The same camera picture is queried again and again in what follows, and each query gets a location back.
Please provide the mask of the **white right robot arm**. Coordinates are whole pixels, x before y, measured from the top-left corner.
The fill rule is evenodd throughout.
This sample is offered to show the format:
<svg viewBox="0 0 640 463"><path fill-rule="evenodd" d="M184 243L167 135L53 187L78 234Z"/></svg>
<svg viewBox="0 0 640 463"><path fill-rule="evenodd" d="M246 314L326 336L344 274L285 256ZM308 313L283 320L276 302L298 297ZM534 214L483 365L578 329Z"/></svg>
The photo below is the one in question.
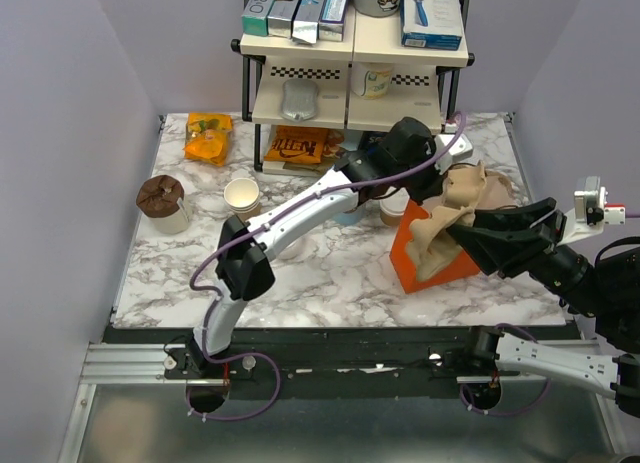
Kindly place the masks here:
<svg viewBox="0 0 640 463"><path fill-rule="evenodd" d="M589 319L617 356L575 354L547 346L523 331L476 326L460 350L469 373L529 373L563 381L639 414L639 239L619 239L589 260L572 243L607 226L624 224L625 208L606 197L577 194L563 213L553 198L525 207L478 210L471 225L455 223L447 234L486 275L529 275L558 297L561 307Z"/></svg>

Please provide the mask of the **orange paper bag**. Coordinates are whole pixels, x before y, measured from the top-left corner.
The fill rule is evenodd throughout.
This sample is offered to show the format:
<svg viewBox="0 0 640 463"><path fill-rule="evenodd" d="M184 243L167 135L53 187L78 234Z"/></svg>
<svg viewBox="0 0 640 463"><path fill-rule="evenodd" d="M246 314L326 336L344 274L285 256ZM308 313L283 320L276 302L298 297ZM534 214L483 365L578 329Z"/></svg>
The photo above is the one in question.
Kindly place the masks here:
<svg viewBox="0 0 640 463"><path fill-rule="evenodd" d="M429 213L409 201L393 242L390 260L407 294L475 276L470 256L447 233L454 223L470 226L471 207L439 205Z"/></svg>

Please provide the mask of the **brown pulp cup carrier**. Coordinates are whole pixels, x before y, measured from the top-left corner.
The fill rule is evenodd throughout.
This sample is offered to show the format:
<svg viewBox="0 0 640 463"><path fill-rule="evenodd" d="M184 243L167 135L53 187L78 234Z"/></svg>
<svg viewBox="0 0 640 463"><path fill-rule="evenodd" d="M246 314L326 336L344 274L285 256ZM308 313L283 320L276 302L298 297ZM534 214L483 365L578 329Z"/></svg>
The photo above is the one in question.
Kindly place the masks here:
<svg viewBox="0 0 640 463"><path fill-rule="evenodd" d="M478 209L493 210L515 207L515 190L511 180L504 174L486 170L486 185L478 203Z"/></svg>

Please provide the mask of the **kraft paper cup stack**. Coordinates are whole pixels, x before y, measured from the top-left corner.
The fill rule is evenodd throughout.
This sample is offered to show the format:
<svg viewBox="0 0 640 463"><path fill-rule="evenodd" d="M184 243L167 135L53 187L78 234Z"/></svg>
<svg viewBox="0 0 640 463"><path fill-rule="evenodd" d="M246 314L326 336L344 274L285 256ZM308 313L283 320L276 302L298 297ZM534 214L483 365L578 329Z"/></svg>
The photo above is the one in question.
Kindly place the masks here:
<svg viewBox="0 0 640 463"><path fill-rule="evenodd" d="M226 205L243 221L260 214L260 196L258 183L250 178L233 179L223 192Z"/></svg>

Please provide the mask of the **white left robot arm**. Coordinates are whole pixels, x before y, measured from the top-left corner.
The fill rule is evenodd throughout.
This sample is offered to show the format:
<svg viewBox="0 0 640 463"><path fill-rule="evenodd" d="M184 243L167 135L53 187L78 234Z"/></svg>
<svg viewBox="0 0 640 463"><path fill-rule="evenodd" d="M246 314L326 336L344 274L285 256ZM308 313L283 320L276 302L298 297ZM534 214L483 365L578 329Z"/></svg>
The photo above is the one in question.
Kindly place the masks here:
<svg viewBox="0 0 640 463"><path fill-rule="evenodd" d="M213 301L194 331L197 345L188 353L188 367L201 378L220 370L221 352L246 304L275 282L272 261L309 231L391 188L406 190L418 203L439 194L454 144L405 117L379 142L345 153L316 183L275 209L248 221L227 219L217 250L206 260L216 265L215 281L206 287Z"/></svg>

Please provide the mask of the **single kraft paper cup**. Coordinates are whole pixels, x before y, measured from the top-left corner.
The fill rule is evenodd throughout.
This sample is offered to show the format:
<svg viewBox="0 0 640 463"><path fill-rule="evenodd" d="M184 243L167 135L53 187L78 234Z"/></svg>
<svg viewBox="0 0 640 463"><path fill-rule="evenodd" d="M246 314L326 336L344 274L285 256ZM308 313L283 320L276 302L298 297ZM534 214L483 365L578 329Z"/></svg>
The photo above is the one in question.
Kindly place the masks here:
<svg viewBox="0 0 640 463"><path fill-rule="evenodd" d="M407 203L395 204L384 200L380 203L380 219L390 227L397 227L405 214Z"/></svg>

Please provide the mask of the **separated brown pulp carrier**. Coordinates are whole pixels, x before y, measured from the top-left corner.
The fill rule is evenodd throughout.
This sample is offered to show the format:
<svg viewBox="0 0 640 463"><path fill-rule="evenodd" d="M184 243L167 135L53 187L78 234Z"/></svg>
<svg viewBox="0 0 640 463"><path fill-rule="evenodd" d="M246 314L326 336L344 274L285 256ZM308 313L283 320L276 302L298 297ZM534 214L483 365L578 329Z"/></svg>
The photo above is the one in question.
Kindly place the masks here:
<svg viewBox="0 0 640 463"><path fill-rule="evenodd" d="M456 165L448 171L440 201L429 217L410 223L411 239L405 250L415 266L418 282L435 277L461 253L461 246L448 235L447 229L456 223L473 224L485 185L483 162L473 166Z"/></svg>

